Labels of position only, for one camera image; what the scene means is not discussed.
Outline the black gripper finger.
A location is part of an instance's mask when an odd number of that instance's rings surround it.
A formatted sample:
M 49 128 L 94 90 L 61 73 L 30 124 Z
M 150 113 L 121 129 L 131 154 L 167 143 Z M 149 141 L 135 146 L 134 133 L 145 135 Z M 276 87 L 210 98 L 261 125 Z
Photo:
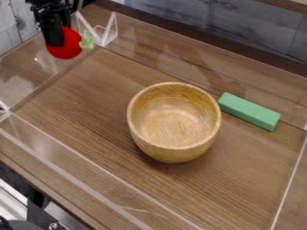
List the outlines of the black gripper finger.
M 63 22 L 63 25 L 66 27 L 70 27 L 71 26 L 71 13 L 70 13 L 70 10 L 66 8 L 62 12 L 61 12 L 61 15 L 62 15 L 62 22 Z
M 65 44 L 62 17 L 55 13 L 46 13 L 41 20 L 42 33 L 50 46 L 61 47 Z

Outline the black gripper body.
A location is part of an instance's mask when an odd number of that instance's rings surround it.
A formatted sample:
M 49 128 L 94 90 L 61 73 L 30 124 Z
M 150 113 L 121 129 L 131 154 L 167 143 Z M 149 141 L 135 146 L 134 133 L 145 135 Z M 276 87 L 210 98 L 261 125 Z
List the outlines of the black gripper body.
M 26 0 L 35 18 L 41 19 L 45 13 L 61 13 L 71 10 L 70 0 Z

